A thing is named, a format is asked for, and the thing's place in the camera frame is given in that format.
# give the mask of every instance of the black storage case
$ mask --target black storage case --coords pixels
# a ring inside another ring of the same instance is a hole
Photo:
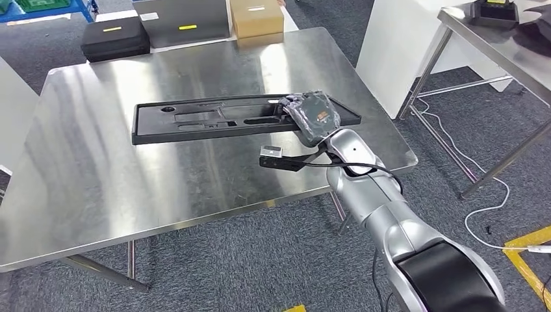
[[[84,30],[81,50],[90,62],[148,54],[149,36],[138,16],[91,23]]]
[[[477,26],[511,30],[519,25],[517,5],[508,0],[503,5],[477,0],[470,5],[470,17],[469,23]]]

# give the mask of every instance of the silver robotic arm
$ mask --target silver robotic arm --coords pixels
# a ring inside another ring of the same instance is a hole
[[[409,208],[398,180],[355,131],[339,128],[339,115],[324,96],[309,92],[280,100],[301,129],[301,142],[318,152],[285,157],[280,148],[265,146],[259,164],[298,171],[322,153],[329,156],[329,185],[371,234],[403,312],[507,311],[490,266]]]
[[[343,163],[384,166],[355,131],[339,129],[324,142]],[[421,220],[390,174],[332,167],[327,180],[370,232],[402,311],[505,311],[503,288],[489,265]]]

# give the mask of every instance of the table surface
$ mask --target table surface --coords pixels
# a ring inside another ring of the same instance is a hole
[[[551,0],[523,0],[515,3],[519,9],[519,20],[525,23],[537,19],[540,14],[524,10],[549,5]],[[551,58],[518,45],[513,37],[521,34],[516,30],[470,25],[470,3],[443,8],[438,18],[542,101],[551,103]]]
[[[323,28],[50,71],[0,209],[0,272],[329,191],[323,169],[258,165],[262,145],[312,153],[294,133],[131,144],[139,103],[317,89],[363,116],[352,129],[389,169],[417,164]]]

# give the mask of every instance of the white wall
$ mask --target white wall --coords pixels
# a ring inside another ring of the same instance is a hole
[[[37,103],[38,95],[0,57],[0,168],[13,171]]]

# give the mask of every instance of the white cable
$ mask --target white cable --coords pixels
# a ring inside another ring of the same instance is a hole
[[[423,104],[427,105],[427,109],[423,110],[422,112],[420,112],[421,114],[425,114],[425,115],[429,115],[429,116],[432,116],[432,117],[435,117],[436,119],[438,119],[438,125],[440,126],[440,129],[442,130],[442,132],[448,137],[448,139],[450,140],[450,142],[452,143],[452,146],[453,148],[461,155],[463,156],[466,160],[470,161],[472,164],[474,164],[475,166],[478,167],[478,169],[480,169],[480,171],[482,171],[483,173],[486,173],[486,170],[484,170],[476,161],[474,161],[474,159],[470,158],[469,156],[465,155],[456,145],[455,145],[455,141],[453,140],[452,136],[444,129],[444,126],[442,125],[442,120],[440,119],[440,116],[436,115],[436,114],[432,114],[430,112],[427,112],[429,109],[430,109],[430,105],[429,103],[427,103],[426,101],[424,101],[423,99],[418,99],[419,101],[421,101]],[[488,207],[488,208],[482,208],[482,209],[478,209],[478,210],[475,210],[475,211],[472,211],[470,212],[466,217],[465,217],[465,228],[467,229],[467,231],[479,242],[481,242],[482,244],[488,246],[488,247],[491,247],[491,248],[496,248],[496,249],[501,249],[501,250],[528,250],[528,247],[501,247],[501,246],[496,246],[496,245],[492,245],[492,244],[489,244],[488,242],[485,242],[484,240],[480,239],[478,236],[476,236],[470,229],[470,227],[468,226],[468,219],[474,215],[474,214],[477,214],[477,213],[481,213],[483,211],[490,211],[490,210],[495,210],[495,209],[499,209],[499,208],[502,208],[506,203],[507,203],[507,200],[509,199],[509,195],[511,194],[511,189],[509,188],[509,185],[507,185],[507,183],[503,182],[502,180],[494,177],[493,178],[495,181],[503,184],[503,186],[505,186],[505,188],[507,189],[507,193],[505,195],[505,198],[503,199],[503,201],[501,202],[500,205],[497,205],[497,206],[494,206],[494,207]]]

